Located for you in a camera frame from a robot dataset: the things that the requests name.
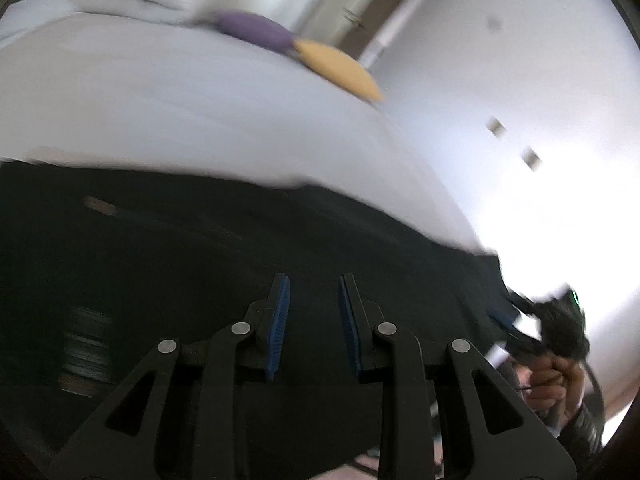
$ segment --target white bedsheet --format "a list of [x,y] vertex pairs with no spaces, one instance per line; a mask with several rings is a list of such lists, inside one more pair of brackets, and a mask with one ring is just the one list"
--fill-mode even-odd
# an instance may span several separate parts
[[385,117],[287,57],[211,30],[77,13],[0,49],[0,156],[314,182],[478,249]]
[[21,0],[10,5],[0,20],[0,48],[46,23],[78,12],[74,0]]

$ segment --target door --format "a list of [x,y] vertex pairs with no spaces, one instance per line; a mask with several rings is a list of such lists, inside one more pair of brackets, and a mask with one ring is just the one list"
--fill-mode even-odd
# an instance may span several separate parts
[[377,31],[403,0],[372,0],[354,26],[337,45],[354,59],[358,59]]
[[360,21],[372,0],[322,0],[302,29],[301,37],[338,45]]

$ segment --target yellow pillow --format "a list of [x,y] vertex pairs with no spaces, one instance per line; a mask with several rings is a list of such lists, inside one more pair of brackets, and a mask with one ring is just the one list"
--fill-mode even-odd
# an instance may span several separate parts
[[369,72],[337,48],[309,40],[296,40],[295,49],[311,70],[358,97],[382,101],[378,85]]

